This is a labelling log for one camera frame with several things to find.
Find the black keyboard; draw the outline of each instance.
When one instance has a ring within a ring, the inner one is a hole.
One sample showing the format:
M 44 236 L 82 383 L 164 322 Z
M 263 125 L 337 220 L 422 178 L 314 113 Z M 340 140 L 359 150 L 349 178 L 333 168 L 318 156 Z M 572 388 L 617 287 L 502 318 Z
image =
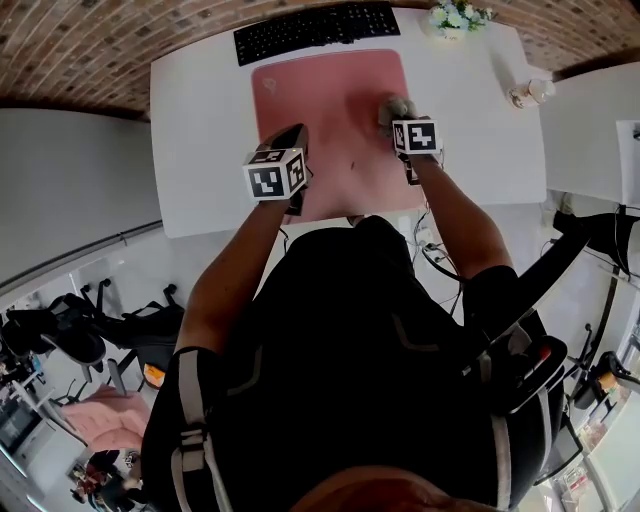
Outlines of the black keyboard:
M 233 33 L 240 66 L 310 46 L 399 35 L 388 2 L 348 2 L 305 9 Z

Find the black chair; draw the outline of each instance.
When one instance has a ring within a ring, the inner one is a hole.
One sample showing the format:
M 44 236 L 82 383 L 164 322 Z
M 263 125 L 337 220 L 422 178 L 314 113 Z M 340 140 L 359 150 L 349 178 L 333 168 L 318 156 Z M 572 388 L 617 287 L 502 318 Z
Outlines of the black chair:
M 608 394 L 602 387 L 601 379 L 609 373 L 620 386 L 640 393 L 640 380 L 633 377 L 622 365 L 615 352 L 605 352 L 600 356 L 598 364 L 591 367 L 584 381 L 579 383 L 579 387 L 576 386 L 578 389 L 575 392 L 575 405 L 578 409 L 586 410 L 594 402 L 600 404 L 607 400 Z M 614 406 L 615 404 L 608 407 L 607 414 Z
M 83 299 L 67 294 L 46 309 L 7 311 L 7 318 L 2 339 L 17 357 L 59 349 L 82 367 L 87 382 L 92 381 L 91 366 L 103 371 L 106 347 L 87 328 L 91 312 Z
M 129 350 L 120 363 L 115 359 L 107 361 L 113 384 L 118 392 L 126 394 L 122 374 L 134 359 L 138 359 L 143 375 L 140 388 L 146 383 L 157 389 L 158 387 L 147 379 L 145 365 L 155 367 L 162 372 L 169 369 L 169 361 L 175 350 L 184 316 L 184 308 L 176 304 L 173 299 L 177 288 L 170 284 L 163 290 L 167 306 L 161 306 L 156 301 L 152 301 L 142 309 L 123 314 L 123 319 L 117 319 L 105 315 L 102 309 L 104 288 L 110 285 L 111 281 L 108 279 L 101 281 L 98 285 L 98 298 L 95 306 L 91 304 L 93 315 L 88 327 L 91 333 L 120 349 Z M 83 295 L 85 300 L 91 303 L 86 294 L 88 290 L 87 287 L 83 287 Z

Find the brick ceiling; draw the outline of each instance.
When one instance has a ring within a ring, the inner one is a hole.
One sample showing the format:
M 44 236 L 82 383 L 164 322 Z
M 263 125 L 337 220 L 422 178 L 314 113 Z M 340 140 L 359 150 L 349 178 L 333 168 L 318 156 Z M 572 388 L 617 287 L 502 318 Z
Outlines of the brick ceiling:
M 313 0 L 0 0 L 0 100 L 74 110 L 149 108 L 150 63 L 208 35 Z M 415 7 L 431 1 L 401 0 Z M 477 0 L 516 27 L 535 66 L 640 48 L 630 0 Z

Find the hair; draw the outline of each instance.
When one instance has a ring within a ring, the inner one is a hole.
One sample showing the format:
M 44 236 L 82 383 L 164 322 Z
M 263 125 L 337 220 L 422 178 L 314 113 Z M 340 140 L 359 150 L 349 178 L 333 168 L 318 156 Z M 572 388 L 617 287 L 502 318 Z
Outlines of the hair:
M 84 504 L 84 498 L 82 496 L 80 496 L 80 494 L 78 494 L 78 491 L 76 491 L 75 489 L 69 489 L 71 491 L 71 497 L 76 500 L 78 503 L 82 503 Z

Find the white desk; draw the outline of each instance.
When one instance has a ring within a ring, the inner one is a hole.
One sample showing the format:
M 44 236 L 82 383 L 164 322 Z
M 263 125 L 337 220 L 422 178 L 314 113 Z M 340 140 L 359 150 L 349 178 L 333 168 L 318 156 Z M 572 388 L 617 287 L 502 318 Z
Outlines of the white desk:
M 239 67 L 232 32 L 204 39 L 151 66 L 151 132 L 165 231 L 180 237 L 237 228 L 253 203 L 241 164 L 258 144 L 251 73 L 313 55 L 388 48 L 402 59 L 420 113 L 439 121 L 446 170 L 479 204 L 545 198 L 537 109 L 505 99 L 530 77 L 515 29 L 491 23 L 465 42 L 428 39 L 424 10 L 394 9 L 401 36 L 313 47 Z

